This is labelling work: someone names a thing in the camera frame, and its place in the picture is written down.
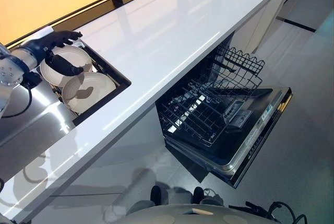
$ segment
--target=open dishwasher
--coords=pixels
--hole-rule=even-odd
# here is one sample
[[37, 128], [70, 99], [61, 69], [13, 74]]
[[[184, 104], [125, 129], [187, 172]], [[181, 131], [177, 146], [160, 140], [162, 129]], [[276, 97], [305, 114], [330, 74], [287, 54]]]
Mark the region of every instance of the open dishwasher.
[[229, 48], [232, 35], [157, 102], [167, 146], [236, 188], [289, 103], [259, 87], [265, 62]]

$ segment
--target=white plate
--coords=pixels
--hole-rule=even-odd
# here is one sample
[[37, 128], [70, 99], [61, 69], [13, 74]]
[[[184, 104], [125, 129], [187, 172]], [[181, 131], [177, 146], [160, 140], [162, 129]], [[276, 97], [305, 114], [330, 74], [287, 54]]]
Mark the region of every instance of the white plate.
[[[83, 72], [92, 71], [92, 60], [89, 55], [81, 48], [75, 46], [66, 45], [63, 48], [54, 48], [52, 51], [54, 54], [58, 54], [65, 60], [69, 61], [76, 67], [83, 67]], [[64, 76], [47, 65], [45, 60], [40, 65], [41, 74], [44, 79], [58, 87], [64, 87], [65, 84], [73, 78], [73, 76]]]
[[104, 74], [81, 73], [66, 83], [62, 98], [71, 110], [83, 113], [115, 89], [115, 83]]

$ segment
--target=dishwasher rack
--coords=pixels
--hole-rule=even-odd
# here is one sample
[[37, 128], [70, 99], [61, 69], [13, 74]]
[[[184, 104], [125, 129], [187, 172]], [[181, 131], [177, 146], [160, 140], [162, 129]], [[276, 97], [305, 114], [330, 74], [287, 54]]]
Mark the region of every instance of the dishwasher rack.
[[218, 45], [156, 102], [164, 134], [210, 147], [262, 82], [264, 64]]

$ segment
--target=wheel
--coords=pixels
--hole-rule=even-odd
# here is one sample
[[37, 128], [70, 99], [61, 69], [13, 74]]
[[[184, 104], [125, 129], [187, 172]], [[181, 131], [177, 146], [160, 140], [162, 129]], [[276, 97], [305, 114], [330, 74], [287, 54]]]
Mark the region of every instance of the wheel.
[[161, 205], [161, 190], [158, 186], [152, 187], [150, 200], [153, 201], [156, 206]]
[[193, 204], [199, 204], [202, 199], [204, 199], [204, 190], [198, 186], [194, 189]]

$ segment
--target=white countertop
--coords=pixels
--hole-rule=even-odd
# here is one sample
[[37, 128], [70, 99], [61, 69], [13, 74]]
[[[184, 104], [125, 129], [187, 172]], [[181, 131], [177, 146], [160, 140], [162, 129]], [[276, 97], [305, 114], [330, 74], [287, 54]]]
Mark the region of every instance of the white countertop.
[[132, 84], [26, 166], [0, 194], [0, 213], [22, 220], [268, 0], [134, 0], [78, 31]]

